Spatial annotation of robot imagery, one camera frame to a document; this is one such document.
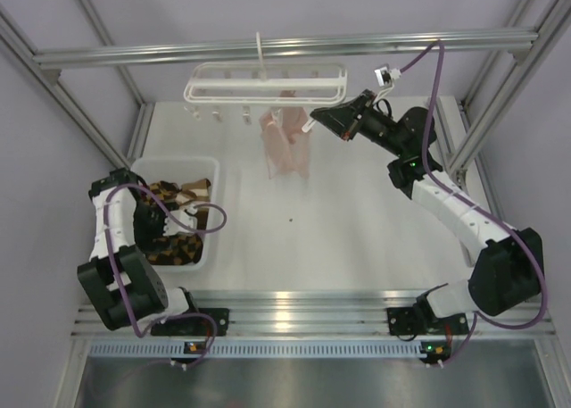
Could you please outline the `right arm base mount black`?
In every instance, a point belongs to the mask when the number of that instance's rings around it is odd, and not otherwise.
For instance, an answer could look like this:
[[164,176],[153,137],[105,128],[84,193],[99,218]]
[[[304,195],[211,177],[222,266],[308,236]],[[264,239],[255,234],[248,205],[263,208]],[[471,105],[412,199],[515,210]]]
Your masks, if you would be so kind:
[[463,313],[434,322],[421,320],[411,306],[386,309],[389,334],[392,337],[465,336],[469,331],[467,316]]

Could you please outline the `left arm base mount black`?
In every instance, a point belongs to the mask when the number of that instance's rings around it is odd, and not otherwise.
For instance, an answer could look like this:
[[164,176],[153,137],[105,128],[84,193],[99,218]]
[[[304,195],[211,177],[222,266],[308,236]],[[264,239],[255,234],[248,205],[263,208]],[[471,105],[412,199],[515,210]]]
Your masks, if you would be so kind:
[[224,337],[228,332],[228,308],[201,308],[202,317],[180,318],[158,322],[151,327],[154,337]]

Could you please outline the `white plastic clip hanger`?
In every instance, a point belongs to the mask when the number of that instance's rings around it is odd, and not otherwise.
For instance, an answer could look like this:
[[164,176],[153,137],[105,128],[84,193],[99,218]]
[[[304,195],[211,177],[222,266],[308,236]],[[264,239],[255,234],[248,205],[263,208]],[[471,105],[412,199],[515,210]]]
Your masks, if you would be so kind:
[[337,62],[266,62],[261,38],[251,62],[205,62],[196,66],[186,83],[183,98],[195,117],[209,106],[218,121],[221,108],[241,106],[251,122],[251,108],[322,107],[340,104],[347,94],[348,71]]

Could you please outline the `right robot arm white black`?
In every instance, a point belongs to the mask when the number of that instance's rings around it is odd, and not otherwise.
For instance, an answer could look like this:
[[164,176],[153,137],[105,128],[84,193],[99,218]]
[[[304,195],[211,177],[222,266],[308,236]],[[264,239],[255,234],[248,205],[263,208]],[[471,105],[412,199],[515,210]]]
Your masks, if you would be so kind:
[[311,112],[312,120],[343,141],[363,136],[394,155],[387,166],[393,186],[452,232],[475,258],[468,279],[420,295],[413,305],[416,329],[437,333],[449,318],[474,313],[488,322],[534,296],[545,294],[542,239],[517,230],[471,200],[432,157],[434,119],[412,107],[395,121],[370,90],[353,100]]

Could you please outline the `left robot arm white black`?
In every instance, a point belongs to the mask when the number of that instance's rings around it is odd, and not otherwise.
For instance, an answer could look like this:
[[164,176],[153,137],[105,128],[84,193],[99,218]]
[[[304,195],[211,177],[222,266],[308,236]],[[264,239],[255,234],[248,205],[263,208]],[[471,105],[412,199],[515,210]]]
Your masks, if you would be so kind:
[[109,330],[174,306],[171,324],[191,334],[201,326],[201,312],[186,289],[165,288],[145,252],[162,235],[167,219],[149,193],[142,178],[127,168],[92,183],[95,243],[89,260],[77,268],[78,280]]

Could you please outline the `white hanger clip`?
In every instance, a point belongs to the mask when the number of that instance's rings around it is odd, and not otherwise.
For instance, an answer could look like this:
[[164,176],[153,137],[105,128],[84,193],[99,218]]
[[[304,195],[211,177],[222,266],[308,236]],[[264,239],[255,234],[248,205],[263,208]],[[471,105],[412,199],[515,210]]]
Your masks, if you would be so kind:
[[303,133],[309,133],[317,122],[313,119],[308,119],[302,126]]

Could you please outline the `pink sock front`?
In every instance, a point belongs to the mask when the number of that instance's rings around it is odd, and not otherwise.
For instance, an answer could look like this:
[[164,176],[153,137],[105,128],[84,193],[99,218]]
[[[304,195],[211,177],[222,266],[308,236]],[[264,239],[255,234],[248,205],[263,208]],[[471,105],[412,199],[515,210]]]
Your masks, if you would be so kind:
[[270,179],[294,171],[291,145],[281,125],[282,113],[270,108],[259,119],[261,139]]

